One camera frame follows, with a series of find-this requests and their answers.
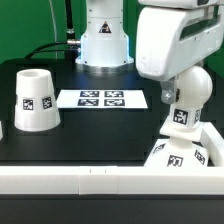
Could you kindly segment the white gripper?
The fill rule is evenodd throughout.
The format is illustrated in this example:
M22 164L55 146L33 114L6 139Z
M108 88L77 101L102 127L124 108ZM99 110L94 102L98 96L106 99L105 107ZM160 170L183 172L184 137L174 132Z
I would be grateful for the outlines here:
M217 51L224 39L224 5L194 10L145 7L139 16L136 68L161 82L161 101L178 99L174 77Z

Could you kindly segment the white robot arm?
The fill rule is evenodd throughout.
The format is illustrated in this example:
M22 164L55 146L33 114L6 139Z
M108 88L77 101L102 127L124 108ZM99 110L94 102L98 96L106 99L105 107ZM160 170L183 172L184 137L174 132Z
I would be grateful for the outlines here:
M97 73L134 63L161 83L161 99L176 101L176 76L217 51L224 41L224 0L137 0L136 56L129 56L123 0L86 0L87 28L76 62Z

